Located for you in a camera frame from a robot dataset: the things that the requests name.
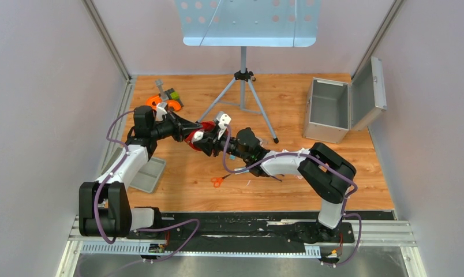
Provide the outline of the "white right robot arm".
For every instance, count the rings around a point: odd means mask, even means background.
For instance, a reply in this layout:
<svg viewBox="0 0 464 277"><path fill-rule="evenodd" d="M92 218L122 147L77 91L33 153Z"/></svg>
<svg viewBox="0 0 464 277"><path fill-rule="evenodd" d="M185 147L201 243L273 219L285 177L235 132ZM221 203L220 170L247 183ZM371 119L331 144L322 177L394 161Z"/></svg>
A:
<svg viewBox="0 0 464 277"><path fill-rule="evenodd" d="M272 151L261 146L251 128L240 130L235 137L228 131L219 134L218 130L201 129L190 134L186 142L208 156L223 152L240 158L244 169L256 177L302 176L322 199L318 236L331 241L339 235L339 223L357 170L327 145L314 143L309 149L294 152Z"/></svg>

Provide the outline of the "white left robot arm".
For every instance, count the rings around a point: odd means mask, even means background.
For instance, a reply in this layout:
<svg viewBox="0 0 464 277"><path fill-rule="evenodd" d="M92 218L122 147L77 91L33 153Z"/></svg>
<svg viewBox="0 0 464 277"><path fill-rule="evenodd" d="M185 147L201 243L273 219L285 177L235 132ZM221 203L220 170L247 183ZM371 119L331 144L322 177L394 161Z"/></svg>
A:
<svg viewBox="0 0 464 277"><path fill-rule="evenodd" d="M156 112L150 106L132 111L134 125L118 159L95 181L84 182L78 191L79 231L85 237L101 237L108 244L142 231L150 238L163 234L164 223L155 207L131 208L127 195L130 183L149 162L161 139L184 141L202 124L181 118L172 111Z"/></svg>

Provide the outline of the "red first aid pouch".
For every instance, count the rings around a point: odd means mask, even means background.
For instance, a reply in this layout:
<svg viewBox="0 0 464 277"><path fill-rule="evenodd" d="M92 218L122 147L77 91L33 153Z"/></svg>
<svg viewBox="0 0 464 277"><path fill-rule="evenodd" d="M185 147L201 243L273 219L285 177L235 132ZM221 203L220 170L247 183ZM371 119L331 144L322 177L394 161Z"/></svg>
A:
<svg viewBox="0 0 464 277"><path fill-rule="evenodd" d="M215 128L215 123L212 121L206 121L200 123L201 129L192 131L191 134L184 139L184 142L187 143L195 151L201 151L200 148L194 145L195 142L204 138L205 133L212 131Z"/></svg>

